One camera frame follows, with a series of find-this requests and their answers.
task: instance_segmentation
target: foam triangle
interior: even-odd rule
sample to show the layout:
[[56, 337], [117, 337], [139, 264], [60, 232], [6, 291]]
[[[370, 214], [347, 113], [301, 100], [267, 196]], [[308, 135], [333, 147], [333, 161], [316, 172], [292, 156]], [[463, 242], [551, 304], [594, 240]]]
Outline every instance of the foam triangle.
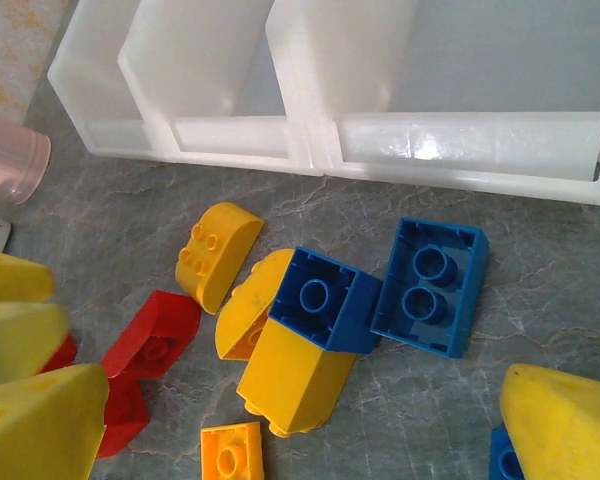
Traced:
[[108, 392], [100, 365], [0, 385], [0, 480], [87, 479]]
[[600, 480], [600, 382], [513, 365], [500, 409], [526, 480]]
[[40, 373], [68, 332], [58, 305], [0, 302], [0, 384]]
[[0, 253], [0, 302], [43, 302], [54, 291], [49, 268]]

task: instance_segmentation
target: toy building block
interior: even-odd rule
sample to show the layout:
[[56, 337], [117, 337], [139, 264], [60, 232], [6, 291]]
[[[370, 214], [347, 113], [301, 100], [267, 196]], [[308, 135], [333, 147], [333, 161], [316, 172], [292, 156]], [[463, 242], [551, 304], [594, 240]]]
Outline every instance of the toy building block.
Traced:
[[68, 333], [64, 339], [64, 342], [62, 342], [62, 345], [60, 345], [60, 348], [55, 351], [45, 366], [42, 367], [40, 373], [68, 367], [71, 365], [71, 362], [73, 362], [73, 359], [76, 358], [77, 353], [78, 348], [76, 347], [71, 334]]
[[149, 413], [138, 380], [122, 374], [109, 379], [109, 398], [104, 408], [107, 427], [97, 458], [117, 455], [149, 423]]
[[102, 359], [107, 376], [161, 377], [191, 343], [199, 325], [200, 307], [191, 298], [153, 292]]
[[263, 226], [264, 220], [237, 205], [218, 203], [191, 229], [176, 280], [206, 312], [220, 309]]
[[68, 334], [67, 313], [58, 305], [0, 302], [0, 384], [48, 370]]
[[489, 241], [478, 228], [403, 218], [371, 330], [462, 357], [488, 256]]
[[491, 431], [489, 480], [524, 480], [518, 456], [504, 425]]
[[267, 321], [292, 249], [269, 254], [251, 269], [251, 275], [231, 292], [216, 324], [216, 350], [223, 360], [249, 360]]
[[100, 365], [0, 385], [0, 479], [89, 478], [107, 392]]
[[331, 352], [371, 353], [370, 332], [382, 282], [331, 258], [298, 247], [269, 317]]
[[260, 423], [200, 431], [203, 480], [264, 480]]
[[500, 410], [527, 480], [600, 480], [600, 382], [512, 365]]
[[54, 291], [47, 267], [0, 253], [0, 302], [43, 302]]
[[265, 323], [237, 388], [245, 409], [278, 437], [325, 424], [356, 359], [327, 352], [278, 322]]

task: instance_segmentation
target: yellow curved block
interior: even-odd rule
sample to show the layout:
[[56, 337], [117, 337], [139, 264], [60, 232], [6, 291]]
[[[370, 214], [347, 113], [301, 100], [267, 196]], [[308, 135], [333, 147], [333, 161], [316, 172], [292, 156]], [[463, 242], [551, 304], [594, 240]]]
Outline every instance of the yellow curved block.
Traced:
[[233, 289], [216, 323], [220, 358], [249, 360], [292, 255], [291, 248], [267, 255], [253, 266], [244, 283]]
[[500, 409], [526, 480], [600, 480], [600, 382], [513, 365]]
[[237, 391], [245, 409], [269, 420], [278, 437], [325, 424], [349, 376], [355, 353], [327, 352], [269, 320]]
[[0, 253], [0, 302], [43, 302], [54, 291], [47, 267]]
[[264, 480], [258, 422], [200, 431], [202, 480]]
[[263, 226], [264, 220], [237, 205], [218, 203], [191, 229], [176, 280], [208, 313], [220, 308]]
[[0, 480], [89, 478], [108, 394], [100, 365], [0, 385]]
[[58, 305], [0, 302], [0, 384], [39, 373], [68, 333]]

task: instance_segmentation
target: translucent white container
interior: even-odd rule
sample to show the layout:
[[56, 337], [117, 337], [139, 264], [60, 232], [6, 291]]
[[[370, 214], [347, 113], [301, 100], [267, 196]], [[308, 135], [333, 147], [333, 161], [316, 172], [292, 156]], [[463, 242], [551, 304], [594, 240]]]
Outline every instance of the translucent white container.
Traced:
[[140, 0], [78, 3], [49, 81], [87, 149], [96, 155], [156, 158], [118, 66]]
[[325, 173], [600, 204], [600, 1], [279, 3]]
[[81, 0], [49, 78], [96, 154], [600, 204], [600, 0]]
[[320, 175], [288, 134], [272, 3], [82, 0], [49, 79], [93, 153]]

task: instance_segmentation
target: blue block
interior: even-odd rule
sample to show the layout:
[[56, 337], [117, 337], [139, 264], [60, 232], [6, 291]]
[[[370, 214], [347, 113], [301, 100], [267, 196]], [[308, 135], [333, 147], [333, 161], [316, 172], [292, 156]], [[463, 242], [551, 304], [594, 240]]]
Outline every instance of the blue block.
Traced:
[[518, 456], [504, 425], [491, 432], [489, 480], [524, 480]]
[[403, 218], [371, 331], [462, 357], [488, 257], [478, 228]]
[[269, 311], [272, 318], [332, 352], [371, 353], [371, 319], [382, 282], [306, 248], [296, 248]]

